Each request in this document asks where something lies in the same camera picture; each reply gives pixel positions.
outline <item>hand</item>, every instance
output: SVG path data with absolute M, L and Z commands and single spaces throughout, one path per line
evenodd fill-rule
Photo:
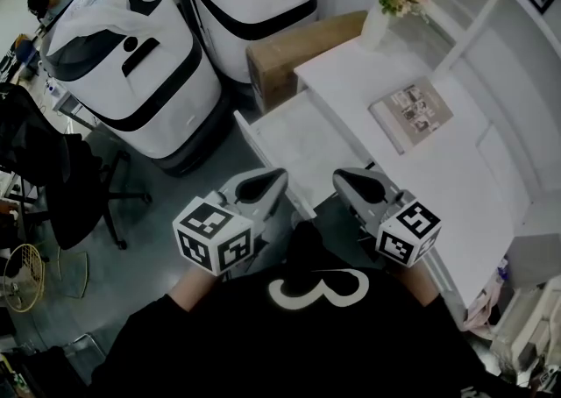
M 398 280 L 415 298 L 422 304 L 428 306 L 434 302 L 438 296 L 438 289 L 430 278 L 427 267 L 422 262 L 417 262 L 414 266 L 406 268 L 386 259 L 387 271 Z
M 169 296 L 186 311 L 190 311 L 212 290 L 218 278 L 206 270 L 192 266 L 169 292 Z

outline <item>person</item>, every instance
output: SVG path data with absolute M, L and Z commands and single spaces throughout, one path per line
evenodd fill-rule
M 88 396 L 535 396 L 486 372 L 420 264 L 391 270 L 349 267 L 311 222 L 285 264 L 227 282 L 191 267 L 129 317 Z
M 51 24 L 74 0 L 27 0 L 27 8 L 43 23 Z

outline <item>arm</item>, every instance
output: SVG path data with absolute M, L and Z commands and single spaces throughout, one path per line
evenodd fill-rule
M 422 262 L 417 262 L 411 268 L 402 267 L 395 263 L 388 263 L 387 270 L 413 294 L 423 307 L 430 305 L 440 295 L 437 287 L 430 278 L 427 268 Z
M 427 331 L 430 334 L 430 349 L 442 353 L 443 363 L 440 366 L 439 376 L 453 379 L 460 390 L 463 390 L 463 396 L 479 396 L 472 394 L 473 391 L 485 392 L 486 396 L 491 398 L 543 396 L 529 388 L 507 384 L 486 371 L 475 351 L 458 330 L 444 299 L 438 293 L 423 263 L 417 263 L 409 269 L 394 264 L 388 266 L 387 270 L 425 308 L 429 321 Z
M 208 294 L 216 282 L 217 277 L 190 267 L 168 295 L 130 316 L 107 359 L 92 374 L 88 397 L 119 392 L 123 396 L 140 396 L 132 392 L 135 387 L 149 387 L 156 380 L 149 375 L 148 379 L 138 381 L 138 373 L 147 371 L 148 362 L 171 374 L 177 367 L 177 352 L 195 351 L 194 346 L 185 345 L 185 340 L 177 337 L 193 326 L 192 316 L 186 311 Z
M 191 267 L 168 294 L 180 308 L 190 311 L 210 292 L 218 278 L 198 267 Z

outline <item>black chair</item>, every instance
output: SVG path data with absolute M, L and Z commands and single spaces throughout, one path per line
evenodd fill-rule
M 86 238 L 101 217 L 118 248 L 126 249 L 115 232 L 109 200 L 152 202 L 148 194 L 110 192 L 119 160 L 129 159 L 120 151 L 110 167 L 102 167 L 102 159 L 92 154 L 82 136 L 58 133 L 24 88 L 0 83 L 0 165 L 38 188 L 45 187 L 48 211 L 25 213 L 25 225 L 50 220 L 62 250 Z

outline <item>apriltag cube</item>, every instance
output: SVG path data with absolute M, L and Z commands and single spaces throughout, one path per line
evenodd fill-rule
M 434 247 L 441 228 L 440 219 L 414 201 L 380 225 L 376 252 L 411 267 Z
M 253 255 L 253 221 L 196 197 L 174 220 L 181 256 L 218 276 Z

